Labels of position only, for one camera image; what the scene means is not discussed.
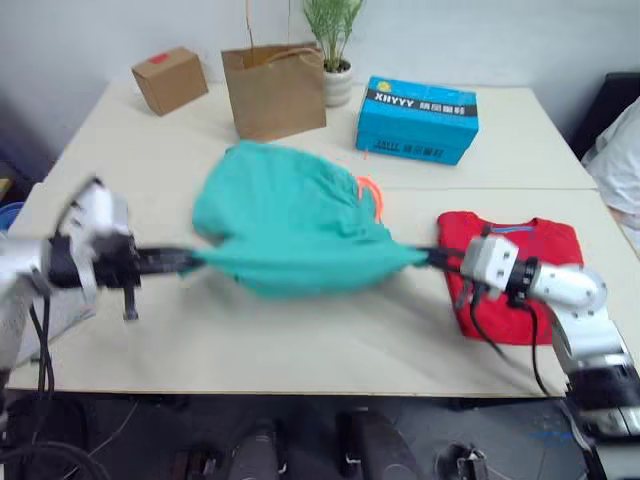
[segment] red label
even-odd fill
[[[156,55],[155,57],[151,57],[149,59],[149,61],[151,63],[158,64],[158,63],[164,62],[167,58],[169,58],[169,54],[168,53],[161,53],[160,55]]]

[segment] teal shirt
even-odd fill
[[[227,150],[196,199],[193,226],[219,246],[196,256],[269,297],[366,288],[426,254],[396,243],[345,169],[290,148]]]

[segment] folded red shirt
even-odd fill
[[[466,250],[471,239],[482,234],[485,226],[488,226],[492,234],[503,235],[519,247],[518,258],[538,257],[541,261],[554,265],[583,263],[580,244],[573,228],[562,223],[534,218],[519,225],[499,225],[487,222],[472,212],[447,212],[438,218],[438,226],[438,242],[443,247]],[[464,281],[453,273],[447,273],[446,277],[451,301],[455,304],[462,293]],[[548,345],[551,343],[551,313],[542,304],[531,303],[539,319],[538,344]],[[482,338],[471,322],[469,308],[466,303],[455,312],[460,330],[467,337]],[[476,308],[476,318],[496,343],[531,344],[530,315],[509,308],[506,295],[500,295],[496,301],[483,301]]]

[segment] beige table surface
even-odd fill
[[[176,173],[147,188],[110,172],[107,183],[129,201],[140,242],[201,244],[189,223],[199,186]],[[14,233],[42,234],[67,195],[53,175],[29,198]],[[610,287],[609,310],[640,360],[640,263],[617,225],[589,190],[388,190],[384,221],[394,237],[433,244],[436,218],[473,210],[487,220],[534,216],[574,226],[585,261]],[[104,292],[98,315],[52,345],[56,387],[109,392],[362,393],[443,396],[538,395],[528,347],[502,362],[485,344],[467,340],[453,317],[444,277],[408,268],[370,290],[347,296],[265,301],[208,270],[186,279],[143,280],[140,320],[122,320],[122,294]],[[555,392],[564,376],[550,347],[540,369]],[[11,386],[31,388],[26,365]]]
[[[324,156],[382,188],[595,189],[589,174],[529,89],[478,88],[481,131],[456,167],[355,150],[364,87],[351,102],[327,110],[327,127],[277,143]],[[199,185],[238,141],[225,85],[164,116],[147,107],[135,83],[112,84],[66,148],[47,183],[64,191],[92,171],[116,188],[143,182],[183,191]]]

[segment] small cardboard box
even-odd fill
[[[478,129],[475,93],[371,77],[356,147],[456,165]]]
[[[158,115],[209,91],[198,56],[183,47],[151,57],[131,71],[149,108]]]

